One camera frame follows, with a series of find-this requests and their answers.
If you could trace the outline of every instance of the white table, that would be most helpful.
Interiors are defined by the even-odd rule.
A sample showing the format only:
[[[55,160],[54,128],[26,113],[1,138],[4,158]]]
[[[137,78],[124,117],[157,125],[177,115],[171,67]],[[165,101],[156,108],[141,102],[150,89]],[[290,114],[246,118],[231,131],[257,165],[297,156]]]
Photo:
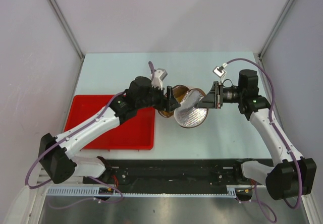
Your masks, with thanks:
[[[137,76],[148,76],[148,61],[164,68],[168,76],[164,85],[183,84],[201,88],[205,93],[219,78],[215,66],[234,58],[254,61],[251,52],[175,52],[175,53],[93,53],[87,54],[75,95],[115,94],[129,87]],[[238,84],[239,71],[254,69],[246,62],[234,62],[226,70],[227,78]],[[265,95],[259,76],[260,94]],[[80,156],[109,159],[212,159],[270,158],[258,132],[241,115],[237,104],[224,104],[222,109],[209,110],[202,125],[192,129],[180,127],[174,118],[156,114],[155,140],[152,150],[82,150]]]

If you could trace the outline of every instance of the metal frame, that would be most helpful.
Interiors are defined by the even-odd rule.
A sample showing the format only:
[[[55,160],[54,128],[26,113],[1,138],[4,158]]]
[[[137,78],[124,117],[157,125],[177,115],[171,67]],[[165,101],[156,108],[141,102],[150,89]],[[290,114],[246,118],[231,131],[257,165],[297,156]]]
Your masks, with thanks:
[[[84,54],[81,50],[79,43],[77,42],[77,40],[73,34],[69,24],[67,23],[58,3],[56,2],[56,0],[48,0],[48,2],[49,2],[49,5],[51,6],[51,8],[53,9],[57,19],[59,20],[61,26],[63,27],[63,30],[65,31],[68,39],[70,40],[75,52],[77,53],[77,55],[79,56],[79,58],[83,62]]]
[[[260,59],[262,59],[263,55],[266,53],[268,47],[270,46],[271,42],[273,41],[273,39],[274,39],[275,35],[277,34],[279,28],[283,24],[288,12],[290,11],[292,6],[294,5],[295,1],[296,0],[287,0],[282,12],[278,16],[278,19],[276,20],[276,22],[274,24],[274,27],[272,28],[272,30],[271,30],[269,36],[267,37],[262,49],[260,50],[260,53],[259,53]]]

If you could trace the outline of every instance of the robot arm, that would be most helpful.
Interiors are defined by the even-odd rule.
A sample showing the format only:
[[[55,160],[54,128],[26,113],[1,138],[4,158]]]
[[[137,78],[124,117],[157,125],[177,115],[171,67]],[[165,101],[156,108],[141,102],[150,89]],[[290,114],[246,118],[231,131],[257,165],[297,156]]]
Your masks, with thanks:
[[[244,114],[259,132],[273,159],[274,167],[260,164],[253,159],[239,160],[237,171],[240,172],[241,177],[253,179],[265,185],[274,200],[298,196],[298,178],[301,177],[302,194],[309,194],[314,181],[316,164],[312,158],[304,158],[291,144],[278,124],[274,112],[272,112],[272,121],[270,121],[271,105],[265,97],[258,95],[257,72],[253,70],[240,71],[238,86],[230,88],[223,86],[222,80],[226,74],[223,69],[216,67],[214,73],[221,78],[221,82],[213,82],[211,91],[201,99],[197,107],[221,108],[223,103],[238,103],[240,113]],[[289,149],[278,132],[288,144]],[[297,173],[295,161],[290,155],[291,152],[295,156],[300,174]]]
[[[103,133],[135,117],[137,111],[145,107],[172,112],[180,106],[173,96],[170,86],[164,96],[163,79],[167,72],[157,69],[151,79],[137,77],[129,89],[116,94],[110,102],[91,118],[64,133],[53,137],[44,135],[40,142],[40,163],[55,184],[71,176],[100,177],[107,166],[103,158],[77,157],[76,154],[88,143]]]

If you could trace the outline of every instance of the orange wire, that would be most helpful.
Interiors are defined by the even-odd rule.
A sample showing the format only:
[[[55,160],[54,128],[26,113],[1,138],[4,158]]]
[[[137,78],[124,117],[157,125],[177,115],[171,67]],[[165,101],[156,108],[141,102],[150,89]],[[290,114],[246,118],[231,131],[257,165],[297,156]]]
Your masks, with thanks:
[[[112,178],[114,178],[114,180],[115,180],[115,186],[118,187],[119,186],[119,181],[117,179],[117,176],[113,175]]]

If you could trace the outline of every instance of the purple cable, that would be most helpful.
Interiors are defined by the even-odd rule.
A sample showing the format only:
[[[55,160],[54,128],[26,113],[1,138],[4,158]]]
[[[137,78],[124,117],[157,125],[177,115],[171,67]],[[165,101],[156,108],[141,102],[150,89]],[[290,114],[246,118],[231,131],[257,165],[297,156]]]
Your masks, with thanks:
[[[297,179],[298,179],[298,195],[297,195],[297,201],[296,201],[295,206],[292,206],[286,199],[284,199],[284,201],[291,209],[297,209],[300,206],[301,199],[302,199],[302,175],[301,175],[301,170],[299,168],[299,165],[298,165],[298,162],[296,160],[296,157],[295,157],[294,153],[291,151],[291,148],[288,145],[288,143],[287,143],[286,139],[284,138],[283,134],[280,132],[280,130],[277,128],[276,124],[273,122],[273,111],[274,111],[274,105],[275,105],[275,90],[274,90],[273,82],[272,82],[270,76],[266,73],[266,71],[261,66],[254,63],[253,61],[248,60],[248,59],[244,59],[244,58],[238,58],[238,59],[232,59],[232,60],[228,61],[227,64],[230,64],[230,63],[232,63],[234,61],[246,61],[248,63],[251,63],[252,65],[255,65],[257,68],[259,68],[262,71],[262,73],[266,76],[266,78],[269,81],[269,84],[270,84],[271,89],[272,89],[272,102],[271,102],[271,107],[269,109],[269,116],[268,117],[269,117],[269,120],[270,120],[274,130],[278,134],[279,138],[282,140],[282,142],[285,145],[285,147],[287,148],[287,150],[290,151],[289,154],[291,155],[291,157],[292,157],[292,159],[293,159],[293,161],[295,163],[296,172],[297,172]]]
[[[148,62],[150,71],[151,71],[151,81],[153,80],[153,78],[155,77],[155,68],[153,66],[153,63],[151,61]]]
[[[256,200],[247,200],[247,201],[241,201],[241,200],[239,200],[238,199],[238,197],[237,197],[237,200],[239,201],[239,203],[250,203],[250,202],[257,202],[258,203],[258,205],[259,205],[259,207],[260,207],[260,209],[261,209],[261,211],[262,211],[262,213],[263,213],[263,215],[266,217],[266,219],[268,220],[268,221],[270,221],[271,223],[276,223],[277,222],[277,216],[276,216],[276,213],[274,212],[274,210],[269,206],[269,205],[267,205],[266,203],[264,203],[264,202],[262,202],[261,200],[259,200],[259,198],[258,198],[258,192],[257,192],[257,183],[255,183],[255,186],[254,186],[254,191],[255,191],[255,194],[256,194]],[[269,217],[269,215],[265,212],[265,210],[263,209],[263,207],[262,206],[265,206],[265,207],[267,207],[268,208],[268,210],[270,210],[271,211],[271,213],[274,215],[274,220],[271,220],[270,219],[270,217]]]
[[[108,185],[108,184],[106,184],[106,183],[104,183],[104,182],[102,182],[102,181],[100,181],[100,180],[97,180],[97,179],[96,179],[96,178],[94,178],[94,177],[89,177],[89,178],[91,178],[91,179],[92,179],[92,180],[94,180],[94,181],[97,181],[99,184],[105,185],[105,186],[107,186],[107,187],[109,187],[109,188],[111,188],[111,189],[115,190],[116,192],[118,192],[118,193],[120,194],[120,198],[118,198],[117,200],[107,201],[107,200],[97,199],[97,198],[95,198],[95,197],[89,197],[89,198],[84,198],[84,199],[78,200],[78,201],[76,201],[76,202],[74,202],[74,203],[72,203],[72,204],[69,204],[69,205],[66,205],[66,206],[60,206],[60,207],[52,206],[52,205],[51,205],[51,203],[50,203],[50,202],[48,202],[48,203],[47,203],[47,204],[48,204],[48,206],[49,206],[50,208],[52,208],[52,209],[55,209],[55,210],[63,210],[63,209],[70,208],[70,207],[72,207],[72,206],[74,206],[74,205],[77,205],[77,204],[79,204],[79,203],[81,203],[81,202],[83,202],[83,201],[88,201],[88,200],[97,200],[98,202],[104,202],[104,203],[118,203],[118,202],[120,202],[120,201],[122,201],[122,200],[124,199],[122,192],[121,192],[119,189],[117,189],[116,187],[114,187],[114,186],[112,186],[112,185]]]
[[[97,116],[97,118],[100,118],[105,112],[106,112],[106,110],[108,109],[108,107],[110,106],[110,104],[111,104],[111,102],[117,97],[117,96],[119,96],[119,95],[123,95],[125,92],[123,91],[123,92],[120,92],[120,93],[118,93],[118,94],[115,94],[110,100],[109,100],[109,102],[106,104],[106,106],[104,107],[104,109],[101,111],[101,113]],[[68,135],[67,137],[68,138],[71,138],[71,137],[73,137],[75,134],[77,134],[77,133],[79,133],[80,131],[83,131],[85,128],[88,128],[90,125],[92,125],[93,123],[95,123],[96,121],[95,120],[93,120],[93,121],[91,121],[91,122],[89,122],[89,123],[87,123],[86,125],[84,125],[83,127],[81,127],[80,129],[78,129],[78,130],[76,130],[75,132],[72,132],[70,135]],[[36,159],[36,161],[32,164],[32,166],[30,167],[30,169],[28,170],[28,172],[27,172],[27,175],[26,175],[26,178],[25,178],[25,185],[28,185],[29,186],[29,188],[31,189],[31,190],[33,190],[33,189],[37,189],[37,188],[39,188],[39,187],[41,187],[41,186],[43,186],[43,185],[45,185],[45,184],[47,184],[47,183],[49,183],[51,180],[49,179],[49,180],[46,180],[45,182],[43,182],[43,183],[41,183],[41,184],[39,184],[39,185],[35,185],[35,186],[31,186],[30,184],[29,184],[29,178],[30,178],[30,175],[31,175],[31,172],[34,170],[34,168],[36,167],[36,165],[38,164],[38,162],[39,161],[41,161],[44,157],[45,157],[45,155],[46,154],[48,154],[50,151],[52,151],[55,147],[57,147],[58,145],[60,145],[61,143],[63,143],[63,142],[65,142],[65,140],[66,140],[66,137],[65,138],[63,138],[63,139],[61,139],[60,141],[58,141],[57,143],[55,143],[53,146],[51,146],[51,147],[49,147],[46,151],[44,151],[39,157],[38,157],[38,159]]]

